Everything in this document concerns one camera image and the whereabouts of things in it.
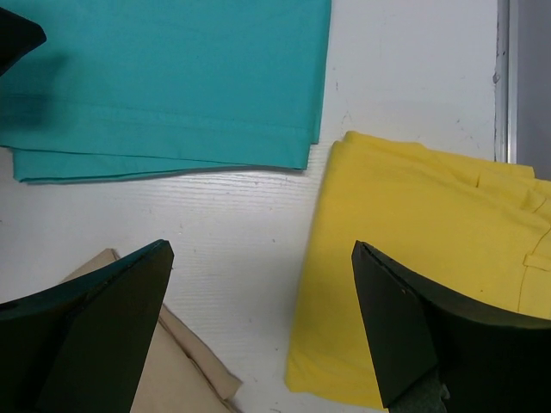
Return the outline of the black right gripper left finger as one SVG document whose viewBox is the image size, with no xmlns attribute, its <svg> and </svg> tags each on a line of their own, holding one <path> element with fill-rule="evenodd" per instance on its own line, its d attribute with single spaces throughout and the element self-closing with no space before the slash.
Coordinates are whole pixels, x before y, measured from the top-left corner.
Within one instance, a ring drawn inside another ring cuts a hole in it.
<svg viewBox="0 0 551 413">
<path fill-rule="evenodd" d="M 128 412 L 169 283 L 158 240 L 1 305 L 3 412 Z"/>
</svg>

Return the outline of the beige garment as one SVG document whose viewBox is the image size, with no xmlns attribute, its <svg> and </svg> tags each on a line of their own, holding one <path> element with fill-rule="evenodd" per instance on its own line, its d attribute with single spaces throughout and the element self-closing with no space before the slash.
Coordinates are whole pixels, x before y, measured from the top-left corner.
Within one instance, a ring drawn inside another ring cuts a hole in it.
<svg viewBox="0 0 551 413">
<path fill-rule="evenodd" d="M 65 282 L 117 260 L 112 250 L 104 250 Z M 163 302 L 128 412 L 233 412 L 232 398 L 240 386 L 240 380 Z"/>
</svg>

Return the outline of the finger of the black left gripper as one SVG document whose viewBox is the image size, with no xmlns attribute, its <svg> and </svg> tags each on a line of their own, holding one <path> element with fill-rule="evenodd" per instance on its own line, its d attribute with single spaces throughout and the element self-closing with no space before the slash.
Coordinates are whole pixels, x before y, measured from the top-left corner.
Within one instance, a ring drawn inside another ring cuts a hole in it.
<svg viewBox="0 0 551 413">
<path fill-rule="evenodd" d="M 1 8 L 0 74 L 3 75 L 23 56 L 46 42 L 43 28 L 20 15 Z"/>
</svg>

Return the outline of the yellow garment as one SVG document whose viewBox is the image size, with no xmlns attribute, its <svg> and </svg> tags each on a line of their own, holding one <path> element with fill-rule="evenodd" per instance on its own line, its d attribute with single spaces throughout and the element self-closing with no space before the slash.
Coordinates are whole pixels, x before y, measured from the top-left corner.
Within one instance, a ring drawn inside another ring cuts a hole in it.
<svg viewBox="0 0 551 413">
<path fill-rule="evenodd" d="M 313 218 L 290 391 L 381 407 L 352 270 L 358 241 L 489 305 L 550 315 L 548 181 L 529 166 L 349 132 L 331 149 Z"/>
</svg>

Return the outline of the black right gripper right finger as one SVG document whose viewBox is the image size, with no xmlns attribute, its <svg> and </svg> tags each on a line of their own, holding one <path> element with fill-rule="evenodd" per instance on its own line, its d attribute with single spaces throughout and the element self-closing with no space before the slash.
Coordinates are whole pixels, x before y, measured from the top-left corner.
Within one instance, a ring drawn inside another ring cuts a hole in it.
<svg viewBox="0 0 551 413">
<path fill-rule="evenodd" d="M 547 412 L 550 323 L 484 304 L 374 246 L 352 253 L 376 383 L 391 412 Z"/>
</svg>

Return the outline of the teal garment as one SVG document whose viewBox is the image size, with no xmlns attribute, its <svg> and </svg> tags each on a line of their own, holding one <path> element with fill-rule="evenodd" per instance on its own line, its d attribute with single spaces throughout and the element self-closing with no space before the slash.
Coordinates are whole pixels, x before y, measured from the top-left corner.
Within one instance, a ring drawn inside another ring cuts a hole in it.
<svg viewBox="0 0 551 413">
<path fill-rule="evenodd" d="M 20 182 L 258 167 L 319 141 L 328 1 L 4 1 L 46 42 L 1 78 Z"/>
</svg>

